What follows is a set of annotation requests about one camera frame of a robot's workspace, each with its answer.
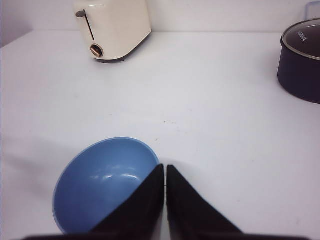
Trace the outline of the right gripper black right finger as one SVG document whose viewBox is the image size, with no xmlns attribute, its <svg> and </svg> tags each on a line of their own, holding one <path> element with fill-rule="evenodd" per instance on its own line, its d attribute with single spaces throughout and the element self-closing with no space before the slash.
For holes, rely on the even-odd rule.
<svg viewBox="0 0 320 240">
<path fill-rule="evenodd" d="M 166 167 L 166 205 L 172 237 L 243 233 L 202 198 L 174 165 Z"/>
</svg>

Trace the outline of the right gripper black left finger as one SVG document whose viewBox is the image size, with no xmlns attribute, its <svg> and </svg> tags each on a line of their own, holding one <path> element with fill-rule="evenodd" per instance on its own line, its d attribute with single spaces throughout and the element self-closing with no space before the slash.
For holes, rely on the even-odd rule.
<svg viewBox="0 0 320 240">
<path fill-rule="evenodd" d="M 107 237 L 151 237 L 164 206 L 164 165 L 157 165 L 134 193 L 91 232 Z"/>
</svg>

